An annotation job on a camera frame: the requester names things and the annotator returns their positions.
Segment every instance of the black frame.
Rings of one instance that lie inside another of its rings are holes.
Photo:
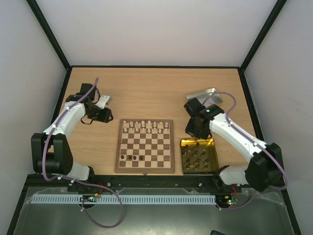
[[[71,66],[69,62],[67,61],[57,39],[55,38],[50,26],[48,25],[48,22],[46,21],[42,11],[40,10],[36,0],[26,0],[29,4],[31,10],[33,11],[34,15],[36,16],[39,24],[41,25],[43,31],[45,32],[47,38],[51,42],[51,45],[55,49],[57,55],[59,56],[62,64],[64,65],[65,69],[67,70],[61,92],[57,101],[56,108],[53,113],[52,121],[55,120],[55,118],[58,116],[61,105],[64,99],[64,95],[67,89],[67,84],[70,78],[70,74],[72,71],[72,68],[182,68],[182,69],[237,69],[238,74],[240,77],[240,81],[243,87],[243,91],[246,98],[246,103],[250,112],[253,128],[256,134],[256,137],[258,139],[264,140],[262,130],[260,127],[260,123],[256,114],[256,110],[253,104],[253,100],[251,97],[251,93],[246,81],[245,77],[245,70],[247,69],[249,63],[251,62],[253,56],[255,55],[256,51],[258,50],[259,46],[261,45],[262,41],[266,37],[268,31],[270,30],[271,26],[275,22],[277,16],[279,15],[280,11],[282,10],[283,6],[285,5],[287,0],[277,0],[274,8],[272,9],[270,15],[268,16],[266,22],[264,23],[260,33],[258,34],[255,42],[253,43],[249,53],[247,54],[244,62],[240,67],[225,67],[225,66],[84,66],[84,65],[77,65],[77,66]],[[102,176],[97,175],[95,176],[96,179],[105,185],[107,183],[111,184],[112,189],[121,189],[119,184],[122,185],[128,185],[130,187],[147,187],[147,183],[152,185],[153,187],[167,187],[167,188],[198,188],[199,191],[202,192],[212,192],[215,195],[226,195],[229,194],[229,191],[216,191],[216,187],[212,184],[212,177],[203,177],[203,176],[120,176],[120,175],[112,175],[112,176]],[[46,182],[41,175],[28,175],[25,185],[22,189],[19,201],[17,203],[11,224],[9,226],[9,230],[7,232],[8,235],[13,234],[16,223],[18,221],[26,193],[29,187],[68,187],[68,183],[64,180],[55,180],[52,182]],[[84,189],[82,188],[72,188],[72,190],[80,191],[83,193]],[[281,191],[283,200],[287,206],[288,214],[291,220],[291,225],[293,227],[294,233],[297,235],[300,235],[300,228],[297,223],[291,201],[288,195],[287,190]]]

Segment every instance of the wooden chessboard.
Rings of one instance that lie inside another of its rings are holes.
[[[116,173],[174,173],[173,120],[122,119]]]

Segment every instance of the light wood surface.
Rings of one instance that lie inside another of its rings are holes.
[[[107,106],[114,120],[110,123],[78,123],[68,142],[75,161],[93,167],[96,174],[113,175],[119,120],[172,119],[174,120],[175,164],[174,174],[182,175],[179,142],[189,138],[185,127],[189,115],[183,108],[188,94],[216,88],[233,94],[237,99],[231,118],[254,135],[244,92],[236,69],[128,69],[128,68],[73,68],[66,97],[79,92],[82,83],[94,83],[99,77],[101,94],[112,96]],[[221,95],[221,108],[232,106],[231,98]],[[219,165],[247,164],[244,157],[227,141],[213,134]]]

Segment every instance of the white wall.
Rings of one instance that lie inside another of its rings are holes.
[[[313,1],[288,0],[246,71],[261,127],[283,151],[302,234],[313,230]]]
[[[240,66],[276,0],[37,0],[71,65]]]
[[[33,173],[30,138],[49,125],[65,69],[25,0],[0,5],[0,234],[6,234]]]

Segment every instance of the metallic tray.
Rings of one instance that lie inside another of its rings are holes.
[[[180,156],[183,174],[212,174],[219,169],[215,143],[212,138],[207,140],[182,139]]]

